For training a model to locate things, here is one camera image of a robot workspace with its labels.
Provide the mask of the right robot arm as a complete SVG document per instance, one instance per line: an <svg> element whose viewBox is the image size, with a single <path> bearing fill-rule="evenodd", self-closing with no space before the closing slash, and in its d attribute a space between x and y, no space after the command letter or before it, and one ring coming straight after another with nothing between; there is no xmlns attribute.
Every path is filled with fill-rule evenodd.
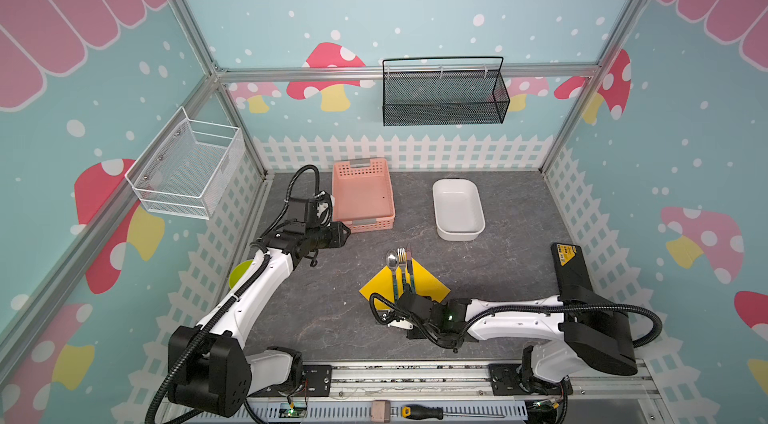
<svg viewBox="0 0 768 424"><path fill-rule="evenodd" d="M402 326L408 338L425 339L452 352L467 342L532 339L519 365L490 367L497 395L566 395L571 374L587 368L634 376L636 349L654 341L663 329L656 313L614 303L576 285L555 296L504 303L451 299L441 304L406 290L394 302L375 294L369 306L379 324Z"/></svg>

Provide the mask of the yellow paper napkin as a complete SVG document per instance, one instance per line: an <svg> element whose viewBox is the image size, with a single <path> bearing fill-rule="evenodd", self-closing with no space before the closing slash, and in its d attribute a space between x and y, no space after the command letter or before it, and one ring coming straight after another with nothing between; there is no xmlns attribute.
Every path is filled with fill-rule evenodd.
<svg viewBox="0 0 768 424"><path fill-rule="evenodd" d="M412 259L413 273L408 274L406 283L411 284L411 277L415 277L415 293L430 297L432 300L442 302L450 293L450 289L439 279L424 268L415 258ZM382 295L385 299L394 302L403 294L402 288L403 270L395 271L397 285L393 284L392 270L384 266L361 289L360 294L368 300L373 293Z"/></svg>

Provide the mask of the fork with teal handle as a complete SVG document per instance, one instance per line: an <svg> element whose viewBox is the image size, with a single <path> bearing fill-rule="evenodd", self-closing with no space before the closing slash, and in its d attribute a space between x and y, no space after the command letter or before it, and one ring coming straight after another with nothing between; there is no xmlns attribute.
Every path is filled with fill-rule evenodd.
<svg viewBox="0 0 768 424"><path fill-rule="evenodd" d="M401 271L401 283L403 292L411 292L412 287L409 281L409 271L411 270L410 255L406 248L396 249L398 268Z"/></svg>

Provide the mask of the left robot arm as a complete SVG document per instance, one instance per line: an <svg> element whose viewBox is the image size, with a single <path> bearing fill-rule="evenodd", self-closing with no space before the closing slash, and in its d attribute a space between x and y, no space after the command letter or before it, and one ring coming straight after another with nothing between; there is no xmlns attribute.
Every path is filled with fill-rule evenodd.
<svg viewBox="0 0 768 424"><path fill-rule="evenodd" d="M251 244L251 259L232 289L197 324L180 326L171 335L167 375L149 404L146 422L155 422L164 401L187 407L177 419L183 423L204 412L231 417L251 394L273 385L297 388L300 352L274 347L247 356L246 340L297 265L303 259L315 265L320 250L342 247L350 234L334 220L327 192L286 198L279 219Z"/></svg>

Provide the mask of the spoon with teal handle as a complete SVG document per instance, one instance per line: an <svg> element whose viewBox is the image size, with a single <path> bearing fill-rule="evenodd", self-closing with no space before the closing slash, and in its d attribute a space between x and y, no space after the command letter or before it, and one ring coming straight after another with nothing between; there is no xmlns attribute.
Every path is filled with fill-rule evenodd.
<svg viewBox="0 0 768 424"><path fill-rule="evenodd" d="M392 289L393 289L393 301L396 302L399 297L399 255L396 250L390 250L385 256L385 263L391 273Z"/></svg>

